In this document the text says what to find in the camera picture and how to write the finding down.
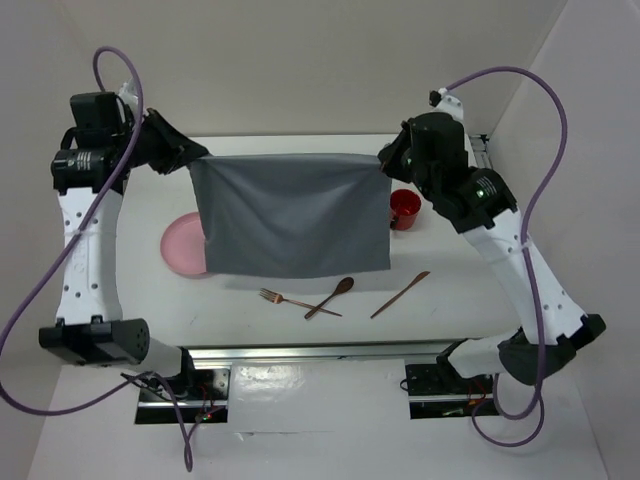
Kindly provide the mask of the grey cloth placemat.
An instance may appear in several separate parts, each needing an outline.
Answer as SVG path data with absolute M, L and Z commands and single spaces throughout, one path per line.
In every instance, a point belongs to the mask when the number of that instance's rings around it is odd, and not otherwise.
M 391 180 L 373 155 L 209 155 L 188 170 L 210 273 L 311 279 L 390 267 Z

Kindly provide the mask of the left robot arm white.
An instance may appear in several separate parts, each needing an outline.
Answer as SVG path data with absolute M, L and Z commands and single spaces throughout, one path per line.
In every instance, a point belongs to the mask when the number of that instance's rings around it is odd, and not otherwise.
M 64 221 L 63 288 L 40 346 L 77 366 L 128 366 L 162 375 L 176 399 L 196 390 L 197 374 L 182 347 L 152 338 L 142 318 L 124 316 L 116 279 L 117 223 L 132 169 L 169 174 L 206 154 L 135 93 L 94 92 L 70 99 L 75 120 L 51 163 Z

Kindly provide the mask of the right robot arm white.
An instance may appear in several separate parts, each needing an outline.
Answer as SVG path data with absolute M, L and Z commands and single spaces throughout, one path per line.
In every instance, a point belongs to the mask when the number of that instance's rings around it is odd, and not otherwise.
M 460 391 L 480 375 L 508 373 L 533 385 L 564 368 L 606 329 L 561 286 L 533 240 L 503 178 L 470 165 L 463 107 L 447 90 L 430 93 L 431 111 L 404 121 L 378 154 L 381 170 L 413 184 L 490 266 L 515 308 L 515 332 L 452 344 L 437 358 L 436 379 Z

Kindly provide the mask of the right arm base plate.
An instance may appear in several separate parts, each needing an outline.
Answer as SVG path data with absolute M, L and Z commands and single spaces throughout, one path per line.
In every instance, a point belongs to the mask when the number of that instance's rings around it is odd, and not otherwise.
M 435 364 L 407 364 L 399 386 L 408 395 L 412 420 L 471 417 L 477 406 L 479 416 L 498 415 L 491 376 L 447 380 Z

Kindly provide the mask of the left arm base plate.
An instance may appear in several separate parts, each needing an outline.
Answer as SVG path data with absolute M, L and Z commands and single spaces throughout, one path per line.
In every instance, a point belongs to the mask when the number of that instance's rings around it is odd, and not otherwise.
M 215 366 L 191 372 L 190 384 L 177 378 L 169 378 L 174 396 L 186 425 L 197 421 L 226 423 L 231 369 Z M 139 396 L 134 423 L 137 425 L 177 424 L 178 419 L 171 396 L 156 378 L 137 381 Z

